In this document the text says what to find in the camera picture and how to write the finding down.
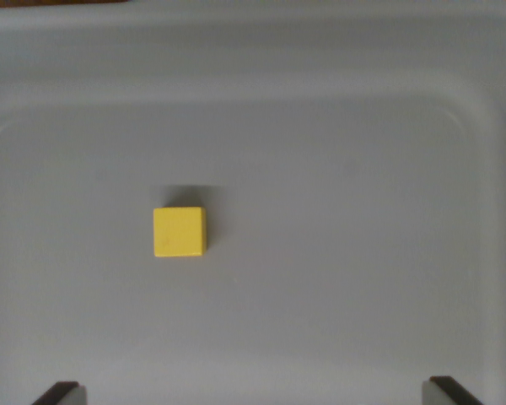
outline yellow cube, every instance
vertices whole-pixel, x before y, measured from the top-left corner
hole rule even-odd
[[[153,253],[156,257],[202,256],[206,250],[206,213],[202,207],[156,208]]]

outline white surface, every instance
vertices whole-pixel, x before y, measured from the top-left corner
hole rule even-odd
[[[506,403],[506,6],[158,7],[0,11],[0,404]]]

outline yellow block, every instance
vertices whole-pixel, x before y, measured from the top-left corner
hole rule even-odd
[[[206,213],[202,207],[156,208],[153,253],[156,257],[202,256],[206,250]]]

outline plastic container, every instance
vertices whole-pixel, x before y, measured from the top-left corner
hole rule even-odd
[[[202,258],[153,256],[198,201]],[[0,405],[506,404],[506,4],[0,10]]]

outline block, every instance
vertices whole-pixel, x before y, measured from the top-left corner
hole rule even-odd
[[[206,212],[202,207],[167,207],[153,211],[156,257],[202,256],[206,250]]]

